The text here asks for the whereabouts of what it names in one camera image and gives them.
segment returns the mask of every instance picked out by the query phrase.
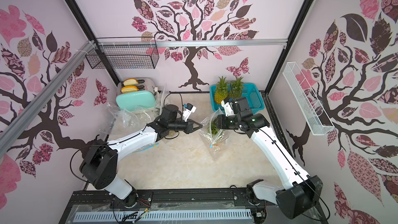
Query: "wall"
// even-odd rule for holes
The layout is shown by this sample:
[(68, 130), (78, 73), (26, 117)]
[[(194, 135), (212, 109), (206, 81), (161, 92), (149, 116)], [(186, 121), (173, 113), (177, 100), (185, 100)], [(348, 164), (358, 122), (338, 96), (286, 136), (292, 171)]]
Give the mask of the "wall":
[(270, 94), (297, 162), (324, 184), (329, 223), (397, 221), (397, 5), (314, 3), (287, 60), (297, 62), (331, 117), (336, 128), (328, 135), (310, 133), (281, 74)]
[[(287, 38), (303, 0), (76, 0), (96, 37), (157, 40)], [(108, 38), (102, 41), (137, 41)], [(265, 89), (281, 46), (159, 48), (156, 69), (117, 69), (171, 91), (209, 89), (219, 76), (244, 76)], [(248, 65), (242, 61), (248, 57)]]
[[(63, 0), (2, 0), (0, 34), (0, 130), (5, 130), (87, 38)], [(1, 223), (59, 221), (72, 192), (83, 187), (69, 170), (70, 158), (103, 127), (102, 102), (114, 95), (105, 70), (91, 70), (85, 61), (75, 70), (0, 158)], [(81, 161), (78, 153), (76, 173)]]

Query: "clear plastic sheet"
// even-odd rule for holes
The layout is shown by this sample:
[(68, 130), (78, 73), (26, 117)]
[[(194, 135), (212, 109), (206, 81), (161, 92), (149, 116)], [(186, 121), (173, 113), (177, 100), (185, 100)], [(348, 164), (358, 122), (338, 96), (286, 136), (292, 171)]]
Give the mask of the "clear plastic sheet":
[(203, 127), (199, 130), (199, 135), (214, 160), (218, 158), (219, 152), (226, 149), (227, 140), (231, 133), (230, 130), (218, 129), (213, 123), (216, 117), (221, 114), (223, 114), (223, 112), (218, 109), (209, 117), (206, 117), (201, 122)]

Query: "tree trunk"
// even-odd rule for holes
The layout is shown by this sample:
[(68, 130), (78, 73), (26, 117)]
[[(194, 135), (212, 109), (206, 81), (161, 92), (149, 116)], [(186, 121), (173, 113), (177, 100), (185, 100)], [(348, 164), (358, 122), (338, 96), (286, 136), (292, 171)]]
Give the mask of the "tree trunk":
[(189, 54), (184, 63), (185, 66), (189, 69), (189, 72), (191, 73), (191, 78), (188, 80), (188, 82), (185, 82), (184, 85), (181, 85), (179, 87), (186, 87), (188, 85), (192, 85), (193, 89), (201, 91), (201, 89), (197, 88), (196, 85), (209, 85), (209, 84), (203, 82), (201, 79), (198, 78), (198, 72), (193, 67), (194, 63), (192, 62), (192, 59), (195, 58), (196, 53), (199, 51), (199, 49), (196, 49), (195, 47), (187, 47), (187, 48), (189, 50)]

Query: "butterfly decal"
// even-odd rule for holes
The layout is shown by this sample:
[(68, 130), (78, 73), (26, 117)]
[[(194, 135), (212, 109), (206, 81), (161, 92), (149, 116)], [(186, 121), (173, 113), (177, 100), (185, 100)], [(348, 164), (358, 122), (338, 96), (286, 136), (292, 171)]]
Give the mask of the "butterfly decal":
[(96, 85), (97, 85), (99, 95), (94, 100), (94, 106), (99, 105), (101, 103), (102, 104), (106, 103), (106, 94), (108, 93), (108, 90), (109, 90), (106, 88), (106, 86), (102, 86), (102, 83), (99, 82), (97, 79), (96, 79)]
[(240, 73), (249, 73), (249, 67), (247, 66), (248, 64), (249, 64), (249, 58), (246, 57), (240, 63), (239, 67), (227, 67), (226, 70), (232, 72), (234, 76), (240, 76)]

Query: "blue plastic basket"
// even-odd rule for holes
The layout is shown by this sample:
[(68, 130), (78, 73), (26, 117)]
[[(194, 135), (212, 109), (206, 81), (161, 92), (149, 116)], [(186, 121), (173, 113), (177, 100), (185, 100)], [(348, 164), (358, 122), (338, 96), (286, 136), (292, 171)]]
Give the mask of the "blue plastic basket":
[[(221, 111), (224, 112), (224, 108), (214, 101), (215, 90), (216, 90), (216, 85), (211, 85), (210, 86), (210, 102), (211, 102), (211, 106), (213, 107), (213, 111), (215, 112), (218, 110), (218, 108), (220, 108)], [(256, 85), (253, 83), (243, 83), (242, 97), (246, 97), (248, 99), (249, 107), (253, 111), (253, 114), (256, 114), (256, 112), (263, 110), (265, 108), (264, 101), (261, 97), (261, 94), (258, 91)]]

